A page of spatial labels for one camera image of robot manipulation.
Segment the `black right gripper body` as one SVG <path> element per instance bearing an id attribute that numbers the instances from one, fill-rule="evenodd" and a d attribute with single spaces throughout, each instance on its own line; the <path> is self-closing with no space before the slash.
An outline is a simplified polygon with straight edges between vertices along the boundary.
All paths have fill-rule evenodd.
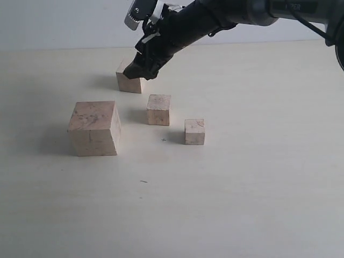
<path id="1" fill-rule="evenodd" d="M 164 3 L 156 24 L 150 19 L 143 21 L 144 36 L 135 46 L 137 53 L 146 60 L 162 60 L 165 65 L 197 40 L 235 28 L 237 23 L 225 16 L 224 5 L 224 1 L 193 1 L 187 6 Z"/>

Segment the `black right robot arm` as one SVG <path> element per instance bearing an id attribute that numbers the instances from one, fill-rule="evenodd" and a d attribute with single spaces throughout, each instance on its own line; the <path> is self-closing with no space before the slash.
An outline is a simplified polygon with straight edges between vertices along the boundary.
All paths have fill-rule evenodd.
<path id="1" fill-rule="evenodd" d="M 270 26 L 278 19 L 296 20 L 335 47 L 343 66 L 343 1 L 212 0 L 187 6 L 164 1 L 133 1 L 125 25 L 142 27 L 133 61 L 124 69 L 129 79 L 153 80 L 175 53 L 208 36 L 239 24 Z"/>

